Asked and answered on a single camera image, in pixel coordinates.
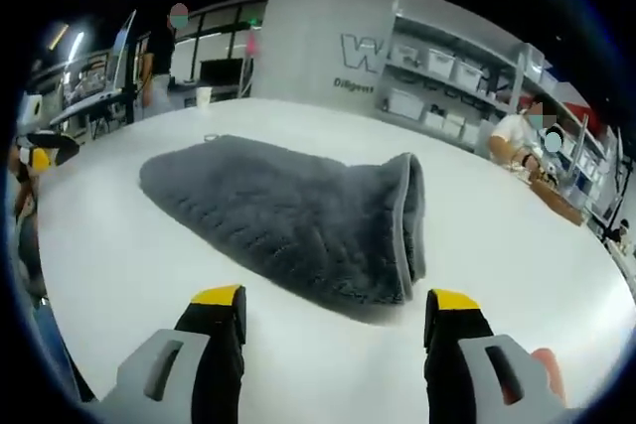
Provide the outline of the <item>person's right hand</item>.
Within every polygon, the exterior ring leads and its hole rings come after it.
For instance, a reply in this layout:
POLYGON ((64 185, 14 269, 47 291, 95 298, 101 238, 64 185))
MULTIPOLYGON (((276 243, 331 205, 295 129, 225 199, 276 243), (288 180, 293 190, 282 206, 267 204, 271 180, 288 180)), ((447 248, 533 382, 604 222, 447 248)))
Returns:
POLYGON ((547 348, 540 348, 531 352, 531 357, 542 364, 547 373, 550 390, 563 405, 566 405, 563 378, 554 352, 547 348))

